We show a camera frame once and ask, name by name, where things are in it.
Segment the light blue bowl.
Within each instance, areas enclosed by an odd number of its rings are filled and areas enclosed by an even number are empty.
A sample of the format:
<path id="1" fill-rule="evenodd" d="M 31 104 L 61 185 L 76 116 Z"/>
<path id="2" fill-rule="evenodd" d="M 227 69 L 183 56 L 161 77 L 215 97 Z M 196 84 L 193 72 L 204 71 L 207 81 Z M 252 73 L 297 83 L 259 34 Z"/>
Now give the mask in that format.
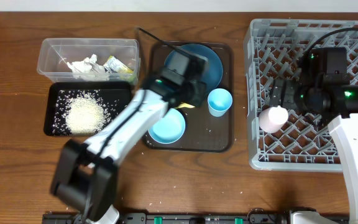
<path id="1" fill-rule="evenodd" d="M 184 116 L 178 110 L 172 108 L 149 129 L 149 135 L 158 143 L 171 144 L 183 136 L 185 129 Z"/>

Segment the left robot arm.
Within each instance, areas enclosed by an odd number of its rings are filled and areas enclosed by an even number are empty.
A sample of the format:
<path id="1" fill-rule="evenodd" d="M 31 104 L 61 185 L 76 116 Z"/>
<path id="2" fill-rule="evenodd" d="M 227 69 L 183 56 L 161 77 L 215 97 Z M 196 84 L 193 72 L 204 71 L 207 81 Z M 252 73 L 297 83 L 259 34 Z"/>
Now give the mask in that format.
<path id="1" fill-rule="evenodd" d="M 80 143 L 67 141 L 50 186 L 78 211 L 74 223 L 116 223 L 113 207 L 119 167 L 138 140 L 171 108 L 200 106 L 206 93 L 204 56 L 176 49 L 169 64 L 146 76 L 132 101 L 102 131 Z"/>

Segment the pile of rice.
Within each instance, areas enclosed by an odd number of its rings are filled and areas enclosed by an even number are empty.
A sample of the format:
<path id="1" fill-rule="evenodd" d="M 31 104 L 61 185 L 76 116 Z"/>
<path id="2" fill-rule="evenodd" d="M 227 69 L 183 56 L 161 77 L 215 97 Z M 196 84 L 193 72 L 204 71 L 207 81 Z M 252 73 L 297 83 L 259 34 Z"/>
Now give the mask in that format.
<path id="1" fill-rule="evenodd" d="M 60 90 L 52 103 L 52 136 L 93 135 L 130 102 L 126 89 Z"/>

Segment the white tissue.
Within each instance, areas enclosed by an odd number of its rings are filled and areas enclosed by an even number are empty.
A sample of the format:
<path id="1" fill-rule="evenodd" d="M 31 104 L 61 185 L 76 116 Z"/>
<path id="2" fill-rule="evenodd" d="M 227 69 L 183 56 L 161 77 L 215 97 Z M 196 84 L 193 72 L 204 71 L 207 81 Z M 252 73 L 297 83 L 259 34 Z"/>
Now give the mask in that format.
<path id="1" fill-rule="evenodd" d="M 97 64 L 97 59 L 97 55 L 93 54 L 79 62 L 67 62 L 67 66 L 73 73 L 105 73 L 105 68 Z"/>

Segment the light blue cup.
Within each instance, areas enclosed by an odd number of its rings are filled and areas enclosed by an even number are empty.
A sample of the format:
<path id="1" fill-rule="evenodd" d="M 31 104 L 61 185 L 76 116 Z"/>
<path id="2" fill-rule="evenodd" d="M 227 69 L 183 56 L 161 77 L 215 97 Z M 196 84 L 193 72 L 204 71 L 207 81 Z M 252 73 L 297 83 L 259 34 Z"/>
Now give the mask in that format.
<path id="1" fill-rule="evenodd" d="M 221 117 L 232 106 L 233 99 L 228 90 L 217 88 L 209 93 L 207 102 L 209 113 L 214 117 Z"/>

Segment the pink cup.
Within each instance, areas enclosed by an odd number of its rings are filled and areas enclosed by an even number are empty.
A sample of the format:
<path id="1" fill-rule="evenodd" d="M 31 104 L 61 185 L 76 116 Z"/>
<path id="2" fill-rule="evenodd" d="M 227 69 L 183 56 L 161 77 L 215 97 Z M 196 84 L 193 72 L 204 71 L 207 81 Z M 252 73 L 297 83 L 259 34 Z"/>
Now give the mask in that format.
<path id="1" fill-rule="evenodd" d="M 259 114 L 259 127 L 266 133 L 276 133 L 288 121 L 288 117 L 287 109 L 269 107 Z"/>

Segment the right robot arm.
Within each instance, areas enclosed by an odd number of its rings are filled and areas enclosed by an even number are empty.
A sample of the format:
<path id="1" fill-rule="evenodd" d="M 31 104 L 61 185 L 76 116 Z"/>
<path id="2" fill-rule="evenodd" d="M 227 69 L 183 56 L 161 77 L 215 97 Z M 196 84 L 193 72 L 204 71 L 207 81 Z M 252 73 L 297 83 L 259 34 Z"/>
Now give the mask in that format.
<path id="1" fill-rule="evenodd" d="M 349 223 L 358 223 L 358 85 L 350 83 L 347 50 L 326 47 L 305 53 L 298 80 L 273 81 L 271 109 L 321 115 L 338 152 L 349 199 Z"/>

